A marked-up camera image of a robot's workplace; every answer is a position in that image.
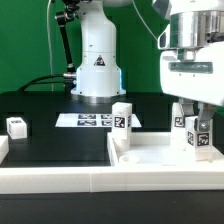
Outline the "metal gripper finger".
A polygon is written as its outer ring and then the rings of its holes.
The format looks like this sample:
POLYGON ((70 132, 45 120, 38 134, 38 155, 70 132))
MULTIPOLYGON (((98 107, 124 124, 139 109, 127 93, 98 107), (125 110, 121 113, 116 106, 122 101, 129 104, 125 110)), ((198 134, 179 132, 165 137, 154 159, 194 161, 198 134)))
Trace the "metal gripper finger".
POLYGON ((210 130, 210 121, 215 114, 216 107, 208 103, 199 102, 198 109, 197 130, 199 132, 208 132, 210 130))
POLYGON ((186 98, 179 99, 181 113, 184 117, 193 116, 194 115, 194 103, 192 100, 186 98))

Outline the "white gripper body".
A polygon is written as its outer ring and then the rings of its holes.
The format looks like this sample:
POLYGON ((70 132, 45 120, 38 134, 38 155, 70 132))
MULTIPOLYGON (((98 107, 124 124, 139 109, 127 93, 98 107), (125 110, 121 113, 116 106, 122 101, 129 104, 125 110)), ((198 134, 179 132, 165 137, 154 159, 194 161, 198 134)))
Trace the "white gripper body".
POLYGON ((224 106, 224 31, 172 31, 158 38, 160 84, 166 94, 224 106))

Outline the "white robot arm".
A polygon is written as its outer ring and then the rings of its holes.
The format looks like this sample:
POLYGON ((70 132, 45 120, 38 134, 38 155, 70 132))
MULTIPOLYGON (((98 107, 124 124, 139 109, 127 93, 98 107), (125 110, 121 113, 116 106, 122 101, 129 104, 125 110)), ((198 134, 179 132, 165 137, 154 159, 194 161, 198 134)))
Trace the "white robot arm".
MULTIPOLYGON (((72 93, 92 102, 122 94, 116 64, 116 28, 104 7, 121 7, 134 0, 81 0, 82 63, 72 93)), ((217 106, 224 106, 224 0, 152 0, 152 7, 169 21, 157 38, 160 84, 166 94, 182 100, 182 115, 199 115, 195 128, 208 131, 217 106)))

